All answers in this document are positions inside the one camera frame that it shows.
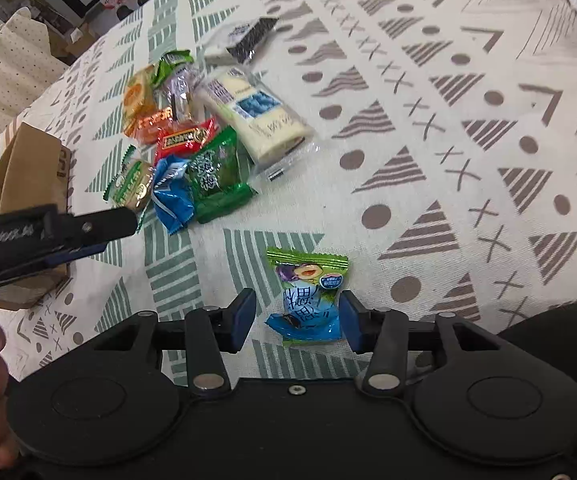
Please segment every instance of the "blue snack package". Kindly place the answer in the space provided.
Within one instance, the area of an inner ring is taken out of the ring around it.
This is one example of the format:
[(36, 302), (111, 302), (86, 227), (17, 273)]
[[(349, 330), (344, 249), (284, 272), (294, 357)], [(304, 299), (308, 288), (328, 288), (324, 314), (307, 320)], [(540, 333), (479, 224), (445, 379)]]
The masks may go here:
[(169, 235), (186, 227), (195, 213), (193, 193), (184, 178), (189, 162), (188, 158), (169, 155), (155, 167), (153, 205)]
[(267, 248), (266, 257), (280, 279), (284, 303), (284, 314), (271, 314), (266, 324), (293, 342), (341, 339), (335, 297), (349, 269), (348, 257), (277, 247)]

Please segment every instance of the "silver rivet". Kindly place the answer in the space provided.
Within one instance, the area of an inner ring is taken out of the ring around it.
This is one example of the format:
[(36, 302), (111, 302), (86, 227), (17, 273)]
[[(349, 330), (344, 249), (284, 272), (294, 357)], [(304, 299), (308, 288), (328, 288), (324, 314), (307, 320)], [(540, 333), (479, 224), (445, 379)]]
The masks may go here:
[(375, 374), (369, 377), (369, 384), (376, 390), (392, 390), (400, 385), (400, 380), (391, 374)]
[(300, 384), (293, 384), (288, 387), (288, 392), (291, 395), (304, 395), (307, 392), (307, 389), (304, 386), (300, 386)]
[(224, 378), (217, 374), (200, 374), (194, 378), (193, 384), (200, 390), (215, 390), (224, 384)]

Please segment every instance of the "screw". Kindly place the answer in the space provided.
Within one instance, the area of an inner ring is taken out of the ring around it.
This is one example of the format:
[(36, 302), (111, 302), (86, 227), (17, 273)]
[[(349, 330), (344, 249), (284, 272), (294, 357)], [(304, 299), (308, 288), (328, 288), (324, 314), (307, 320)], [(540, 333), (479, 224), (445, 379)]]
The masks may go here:
[(193, 379), (193, 384), (200, 390), (216, 390), (224, 384), (224, 378), (217, 374), (200, 374)]
[(400, 385), (400, 380), (391, 374), (375, 374), (369, 377), (369, 384), (376, 390), (393, 390)]
[(288, 392), (291, 395), (304, 395), (307, 392), (307, 389), (304, 386), (300, 386), (299, 384), (293, 384), (292, 386), (288, 387)]

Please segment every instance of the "white patterned fabric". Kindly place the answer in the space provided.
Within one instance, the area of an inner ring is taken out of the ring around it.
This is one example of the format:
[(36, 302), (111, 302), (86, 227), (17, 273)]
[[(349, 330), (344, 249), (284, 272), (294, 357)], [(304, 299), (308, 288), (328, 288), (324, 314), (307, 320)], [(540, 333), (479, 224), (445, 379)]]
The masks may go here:
[(51, 56), (46, 25), (22, 7), (0, 30), (0, 133), (67, 69)]
[[(132, 142), (130, 76), (221, 23), (281, 19), (256, 60), (321, 149), (239, 211), (168, 237), (142, 230), (71, 265), (26, 312), (1, 312), (22, 378), (142, 309), (181, 319), (245, 286), (258, 316), (238, 376), (341, 377), (346, 342), (286, 349), (268, 245), (347, 254), (346, 286), (411, 319), (450, 310), (497, 332), (577, 299), (577, 17), (566, 0), (151, 0), (101, 38), (24, 117), (73, 150), (70, 210), (102, 194)], [(152, 156), (145, 150), (144, 156)], [(185, 358), (164, 369), (186, 380)]]

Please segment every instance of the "dark green candy wrapper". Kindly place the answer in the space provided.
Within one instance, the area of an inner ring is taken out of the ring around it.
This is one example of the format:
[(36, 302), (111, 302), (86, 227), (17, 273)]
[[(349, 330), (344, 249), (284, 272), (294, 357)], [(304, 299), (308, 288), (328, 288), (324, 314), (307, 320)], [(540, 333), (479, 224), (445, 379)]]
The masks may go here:
[(201, 224), (228, 215), (254, 197), (240, 163), (237, 134), (229, 126), (222, 130), (190, 161), (187, 177), (193, 191), (195, 218)]

